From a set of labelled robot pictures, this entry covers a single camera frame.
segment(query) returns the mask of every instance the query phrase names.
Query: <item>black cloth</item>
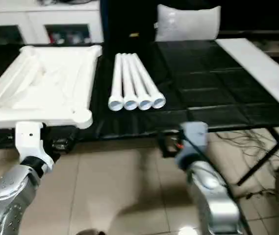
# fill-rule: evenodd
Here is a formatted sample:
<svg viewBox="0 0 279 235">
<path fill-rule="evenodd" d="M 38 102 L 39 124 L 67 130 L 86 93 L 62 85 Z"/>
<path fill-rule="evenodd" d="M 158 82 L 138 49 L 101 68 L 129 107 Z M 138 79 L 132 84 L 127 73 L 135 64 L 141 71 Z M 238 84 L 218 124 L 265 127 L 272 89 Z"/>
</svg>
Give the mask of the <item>black cloth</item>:
<svg viewBox="0 0 279 235">
<path fill-rule="evenodd" d="M 98 141 L 167 134 L 185 121 L 203 121 L 209 132 L 279 126 L 279 104 L 214 41 L 151 43 L 127 46 L 137 52 L 164 93 L 161 109 L 113 112 L 108 109 L 114 53 L 104 48 L 99 58 L 91 98 L 93 125 L 50 128 L 51 139 L 68 136 L 77 141 Z M 18 55 L 17 47 L 0 47 L 0 75 Z M 0 139 L 11 135 L 0 130 Z M 2 147 L 13 146 L 5 139 Z"/>
</svg>

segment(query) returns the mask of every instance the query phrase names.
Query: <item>white plastic tube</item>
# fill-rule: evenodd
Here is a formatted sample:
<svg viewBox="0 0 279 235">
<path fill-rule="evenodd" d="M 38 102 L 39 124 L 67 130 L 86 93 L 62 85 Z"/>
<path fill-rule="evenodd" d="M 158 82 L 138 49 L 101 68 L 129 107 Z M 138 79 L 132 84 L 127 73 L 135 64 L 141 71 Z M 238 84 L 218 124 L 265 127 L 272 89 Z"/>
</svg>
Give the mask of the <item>white plastic tube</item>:
<svg viewBox="0 0 279 235">
<path fill-rule="evenodd" d="M 127 60 L 129 63 L 131 78 L 132 78 L 133 84 L 135 86 L 135 91 L 136 91 L 137 98 L 138 98 L 138 108 L 140 110 L 147 110 L 147 109 L 151 108 L 151 106 L 152 106 L 152 99 L 147 94 L 145 86 L 139 76 L 139 72 L 136 67 L 134 56 L 131 54 L 128 54 Z"/>
<path fill-rule="evenodd" d="M 122 54 L 123 69 L 123 91 L 124 91 L 124 108 L 126 110 L 134 110 L 138 106 L 137 96 L 135 95 L 133 83 L 131 80 L 127 55 Z"/>
<path fill-rule="evenodd" d="M 153 82 L 152 78 L 150 77 L 149 73 L 147 72 L 145 66 L 139 59 L 138 55 L 135 53 L 133 54 L 134 61 L 136 62 L 137 69 L 139 71 L 139 74 L 143 80 L 143 83 L 145 84 L 145 87 L 151 96 L 151 99 L 153 101 L 153 107 L 155 109 L 160 109 L 165 105 L 165 97 L 164 95 L 158 90 L 157 86 Z"/>
<path fill-rule="evenodd" d="M 123 108 L 124 100 L 122 97 L 122 55 L 115 55 L 114 72 L 112 80 L 111 96 L 108 107 L 112 111 L 119 111 Z"/>
</svg>

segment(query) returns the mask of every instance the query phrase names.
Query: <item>white pillow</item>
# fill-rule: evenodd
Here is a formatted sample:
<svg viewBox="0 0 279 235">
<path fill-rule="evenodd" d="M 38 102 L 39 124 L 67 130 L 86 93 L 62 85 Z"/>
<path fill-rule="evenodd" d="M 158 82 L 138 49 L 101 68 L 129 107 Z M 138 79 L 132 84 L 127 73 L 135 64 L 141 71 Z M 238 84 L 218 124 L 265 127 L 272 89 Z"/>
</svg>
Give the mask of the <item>white pillow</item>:
<svg viewBox="0 0 279 235">
<path fill-rule="evenodd" d="M 212 40 L 219 33 L 221 7 L 177 10 L 158 5 L 156 41 Z"/>
</svg>

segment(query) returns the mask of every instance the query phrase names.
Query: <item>glass cabinet door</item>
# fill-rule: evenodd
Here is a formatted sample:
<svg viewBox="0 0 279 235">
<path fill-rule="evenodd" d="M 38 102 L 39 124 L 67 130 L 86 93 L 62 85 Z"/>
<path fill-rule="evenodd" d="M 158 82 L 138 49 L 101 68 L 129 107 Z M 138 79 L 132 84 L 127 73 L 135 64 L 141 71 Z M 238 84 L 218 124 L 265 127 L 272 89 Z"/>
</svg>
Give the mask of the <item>glass cabinet door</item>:
<svg viewBox="0 0 279 235">
<path fill-rule="evenodd" d="M 0 26 L 0 45 L 24 43 L 17 25 Z"/>
<path fill-rule="evenodd" d="M 26 13 L 0 13 L 0 45 L 35 43 L 37 40 Z"/>
<path fill-rule="evenodd" d="M 29 18 L 41 44 L 103 42 L 100 11 L 30 12 Z"/>
</svg>

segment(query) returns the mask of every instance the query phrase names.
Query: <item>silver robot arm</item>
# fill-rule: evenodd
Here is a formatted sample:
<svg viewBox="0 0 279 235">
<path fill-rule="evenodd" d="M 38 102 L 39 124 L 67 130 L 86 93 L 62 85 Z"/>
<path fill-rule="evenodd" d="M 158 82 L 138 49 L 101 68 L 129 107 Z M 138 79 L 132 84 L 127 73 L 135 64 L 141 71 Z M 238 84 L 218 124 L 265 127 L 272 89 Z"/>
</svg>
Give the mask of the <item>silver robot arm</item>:
<svg viewBox="0 0 279 235">
<path fill-rule="evenodd" d="M 0 235 L 17 235 L 26 208 L 33 201 L 40 178 L 52 170 L 53 159 L 44 151 L 39 122 L 18 122 L 15 145 L 21 164 L 0 177 Z"/>
<path fill-rule="evenodd" d="M 175 155 L 187 175 L 190 196 L 198 207 L 203 235 L 241 235 L 241 216 L 228 186 L 203 154 L 207 147 L 207 125 L 186 122 L 180 133 L 181 150 Z"/>
</svg>

